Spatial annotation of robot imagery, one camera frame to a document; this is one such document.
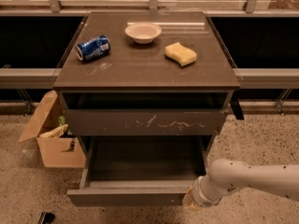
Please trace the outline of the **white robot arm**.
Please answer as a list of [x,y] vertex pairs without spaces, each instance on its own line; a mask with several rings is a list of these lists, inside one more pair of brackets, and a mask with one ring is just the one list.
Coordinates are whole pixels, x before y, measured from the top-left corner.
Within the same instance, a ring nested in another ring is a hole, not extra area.
[[251,188],[299,201],[299,165],[250,165],[243,161],[213,161],[206,175],[194,180],[182,204],[187,209],[209,208],[224,196]]

